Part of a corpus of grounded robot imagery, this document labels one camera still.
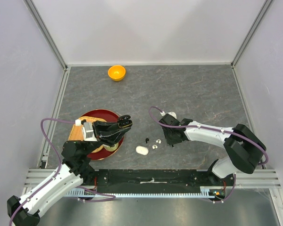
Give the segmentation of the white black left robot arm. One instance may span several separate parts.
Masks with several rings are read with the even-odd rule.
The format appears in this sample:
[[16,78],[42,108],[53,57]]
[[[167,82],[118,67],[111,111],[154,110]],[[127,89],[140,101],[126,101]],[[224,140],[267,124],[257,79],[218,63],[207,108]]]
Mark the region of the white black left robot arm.
[[66,141],[59,165],[30,192],[21,197],[11,196],[7,201],[9,225],[35,226],[41,216],[60,198],[73,188],[90,185],[94,180],[94,169],[89,165],[89,153],[95,149],[114,147],[131,129],[130,115],[120,116],[116,122],[70,121],[82,130],[83,140]]

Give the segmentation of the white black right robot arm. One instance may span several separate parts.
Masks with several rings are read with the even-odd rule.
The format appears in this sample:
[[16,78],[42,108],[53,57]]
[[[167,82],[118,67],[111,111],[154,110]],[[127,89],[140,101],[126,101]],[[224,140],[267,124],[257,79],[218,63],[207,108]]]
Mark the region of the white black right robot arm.
[[214,186],[238,171],[252,174],[263,156],[268,159],[265,145],[243,124],[222,128],[186,118],[178,121],[169,113],[158,123],[162,126],[168,145],[199,141],[225,149],[227,157],[213,162],[206,174],[207,181]]

